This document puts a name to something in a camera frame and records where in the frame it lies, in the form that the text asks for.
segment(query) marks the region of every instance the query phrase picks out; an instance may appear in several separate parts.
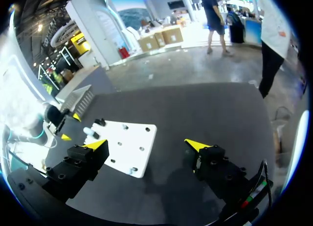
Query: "white mounting plate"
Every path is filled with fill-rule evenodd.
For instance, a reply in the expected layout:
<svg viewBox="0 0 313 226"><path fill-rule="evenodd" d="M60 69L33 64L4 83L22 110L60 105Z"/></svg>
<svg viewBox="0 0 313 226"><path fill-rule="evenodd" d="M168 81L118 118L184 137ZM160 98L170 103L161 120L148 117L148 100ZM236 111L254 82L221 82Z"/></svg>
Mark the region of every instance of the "white mounting plate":
<svg viewBox="0 0 313 226"><path fill-rule="evenodd" d="M108 140L110 155L104 164L127 175L143 177L157 133L155 125L106 121L104 127L94 123L91 129L100 137L87 136L84 144Z"/></svg>

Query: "leg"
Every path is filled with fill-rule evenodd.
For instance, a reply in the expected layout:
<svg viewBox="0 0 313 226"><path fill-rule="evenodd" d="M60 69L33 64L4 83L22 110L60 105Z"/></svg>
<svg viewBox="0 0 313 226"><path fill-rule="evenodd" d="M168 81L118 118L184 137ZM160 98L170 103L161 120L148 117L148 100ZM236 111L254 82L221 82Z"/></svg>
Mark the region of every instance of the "leg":
<svg viewBox="0 0 313 226"><path fill-rule="evenodd" d="M223 48L223 52L226 52L226 44L225 44L225 39L224 39L224 34L223 35L220 35L220 42L221 42L221 45L222 45L222 48Z"/></svg>
<svg viewBox="0 0 313 226"><path fill-rule="evenodd" d="M223 48L223 56L233 56L233 54L231 54L227 49L226 49L226 44L225 44L225 39L224 39L224 35L225 35L225 29L223 25L219 25L218 29L217 29L217 33L220 35L220 42Z"/></svg>
<svg viewBox="0 0 313 226"><path fill-rule="evenodd" d="M214 34L214 30L211 29L210 33L209 33L209 38L208 38L208 41L207 41L207 43L208 43L207 54L210 54L212 52L211 44L212 44L213 34Z"/></svg>
<svg viewBox="0 0 313 226"><path fill-rule="evenodd" d="M262 42L263 71L259 91L262 97L266 97L273 85L274 77L284 62L284 58Z"/></svg>

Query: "white shirt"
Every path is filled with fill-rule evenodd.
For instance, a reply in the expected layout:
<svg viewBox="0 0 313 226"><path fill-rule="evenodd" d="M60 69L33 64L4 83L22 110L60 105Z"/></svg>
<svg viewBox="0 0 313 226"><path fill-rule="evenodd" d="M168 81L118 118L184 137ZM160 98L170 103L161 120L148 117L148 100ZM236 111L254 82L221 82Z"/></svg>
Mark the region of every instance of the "white shirt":
<svg viewBox="0 0 313 226"><path fill-rule="evenodd" d="M281 57L286 58L291 38L291 28L273 0L258 0L258 6L264 11L261 39Z"/></svg>

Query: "man in black shirt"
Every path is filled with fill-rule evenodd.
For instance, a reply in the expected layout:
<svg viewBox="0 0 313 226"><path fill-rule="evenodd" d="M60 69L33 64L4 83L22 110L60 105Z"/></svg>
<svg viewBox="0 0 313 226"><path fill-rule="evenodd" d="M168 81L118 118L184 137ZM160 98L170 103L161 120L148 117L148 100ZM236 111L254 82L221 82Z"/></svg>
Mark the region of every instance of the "man in black shirt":
<svg viewBox="0 0 313 226"><path fill-rule="evenodd" d="M211 43L214 31L220 35L220 41L223 48L223 56L232 56L232 54L226 49L224 40L224 20L218 9L218 4L216 0L202 0L203 7L206 14L207 25L209 26L209 39L208 39L208 49L207 54L212 53Z"/></svg>

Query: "red fire extinguisher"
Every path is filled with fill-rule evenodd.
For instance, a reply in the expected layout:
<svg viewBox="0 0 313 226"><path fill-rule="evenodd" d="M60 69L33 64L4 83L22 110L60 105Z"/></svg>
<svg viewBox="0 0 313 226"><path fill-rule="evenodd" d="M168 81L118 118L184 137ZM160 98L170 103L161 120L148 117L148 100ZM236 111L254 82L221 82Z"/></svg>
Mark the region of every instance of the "red fire extinguisher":
<svg viewBox="0 0 313 226"><path fill-rule="evenodd" d="M118 51L122 55L122 59L125 59L130 56L125 47L119 48Z"/></svg>

